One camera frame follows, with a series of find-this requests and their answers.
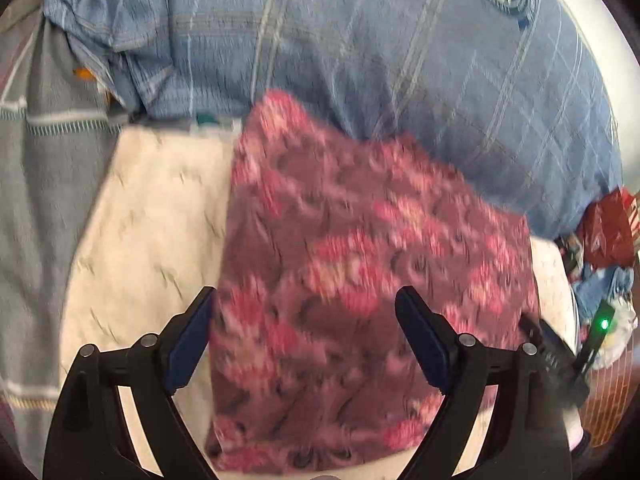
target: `pink floral fabric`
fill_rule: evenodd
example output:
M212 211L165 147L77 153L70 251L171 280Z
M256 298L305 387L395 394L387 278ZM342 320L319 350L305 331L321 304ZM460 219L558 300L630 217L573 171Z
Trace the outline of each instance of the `pink floral fabric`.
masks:
M442 398L396 321L400 286L502 348L538 313L523 217L408 136L348 139L281 91L236 147L225 243L207 443L221 470L325 470L420 443Z

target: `white blanket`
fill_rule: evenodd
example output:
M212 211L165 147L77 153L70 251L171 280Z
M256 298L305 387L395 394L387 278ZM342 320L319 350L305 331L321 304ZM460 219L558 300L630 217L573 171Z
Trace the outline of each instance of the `white blanket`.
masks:
M234 136L213 128L200 133L139 126L122 132L72 266L60 338L62 381L83 344L94 343L101 351L130 346L144 333L160 332L203 285L217 284ZM558 250L538 238L532 238L531 247L543 317L571 346L574 309ZM159 472L130 392L121 391L140 462ZM174 401L202 450L212 412L207 354ZM490 417L491 410L478 415L456 472L475 464ZM326 474L342 480L395 479L413 452ZM221 480L280 478L217 474Z

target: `red bag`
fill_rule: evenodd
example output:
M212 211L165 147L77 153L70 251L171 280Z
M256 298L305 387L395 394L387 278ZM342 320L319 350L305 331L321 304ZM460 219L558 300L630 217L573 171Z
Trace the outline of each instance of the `red bag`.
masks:
M629 190L624 186L618 189L620 190L620 194L622 195L622 207L625 208L625 211L628 211L636 197L629 193Z
M584 261L597 269L634 264L634 244L619 189L589 204L577 235L584 244Z

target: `blue denim cloth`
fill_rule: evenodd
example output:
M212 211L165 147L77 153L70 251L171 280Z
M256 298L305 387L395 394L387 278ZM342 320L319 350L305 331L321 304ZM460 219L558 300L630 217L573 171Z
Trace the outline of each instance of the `blue denim cloth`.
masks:
M633 284L634 270L631 267L623 269L612 266L594 272L586 264L582 281L572 283L580 324L593 319L601 300L613 301L626 292L631 292Z
M535 234L622 182L600 72L558 0L45 0L79 60L154 118L282 88L360 139L411 132Z

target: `metal screw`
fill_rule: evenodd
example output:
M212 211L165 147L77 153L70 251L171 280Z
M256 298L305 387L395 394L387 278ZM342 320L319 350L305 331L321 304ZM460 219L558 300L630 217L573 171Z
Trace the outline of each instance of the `metal screw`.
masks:
M460 334L458 341L460 341L462 346L473 346L476 344L476 338L471 334Z
M157 341L158 336L156 334L146 334L140 338L140 344L145 348L155 345Z
M524 345L522 345L522 351L527 355L535 355L538 353L538 349L532 343L524 343Z
M89 344L89 345L84 345L81 349L80 349L80 355L82 357L89 357L92 353L94 353L95 350L95 346Z

